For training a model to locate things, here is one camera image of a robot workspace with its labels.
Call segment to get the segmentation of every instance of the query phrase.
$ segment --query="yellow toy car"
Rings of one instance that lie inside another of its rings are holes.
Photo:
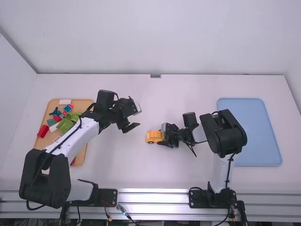
[[[159,131],[148,131],[146,134],[146,142],[149,144],[157,143],[164,140],[164,134]]]

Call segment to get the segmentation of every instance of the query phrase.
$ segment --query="white block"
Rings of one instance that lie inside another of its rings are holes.
[[[58,123],[56,123],[56,124],[54,124],[53,126],[50,126],[49,127],[49,130],[50,130],[50,132],[52,133],[52,132],[54,132],[54,131],[57,131],[57,125],[59,124],[59,122]]]
[[[57,141],[59,138],[61,138],[61,136],[57,136],[57,137],[53,140],[53,143],[54,143],[55,141]]]
[[[71,99],[60,99],[59,105],[69,105],[71,104]]]

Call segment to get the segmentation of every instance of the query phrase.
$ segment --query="green block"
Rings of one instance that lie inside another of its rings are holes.
[[[79,116],[81,115],[81,112],[76,112],[72,115],[71,117],[71,121],[74,123],[77,123],[77,121],[79,120]]]
[[[71,120],[72,115],[73,115],[73,114],[72,114],[71,112],[68,112],[68,113],[66,114],[66,119]]]
[[[62,119],[56,128],[62,133],[66,133],[68,132],[68,130],[72,128],[72,126],[73,126],[72,121],[68,119]]]

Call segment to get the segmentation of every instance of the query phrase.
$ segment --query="teal block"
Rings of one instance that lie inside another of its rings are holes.
[[[47,124],[50,127],[50,126],[53,126],[54,124],[56,124],[56,121],[54,119],[48,119]]]

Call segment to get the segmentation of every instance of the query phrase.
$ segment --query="white wall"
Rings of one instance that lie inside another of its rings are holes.
[[[283,74],[299,0],[2,0],[0,27],[40,73]]]
[[[36,76],[33,69],[0,34],[0,168]]]
[[[301,53],[290,65],[285,78],[301,112]]]

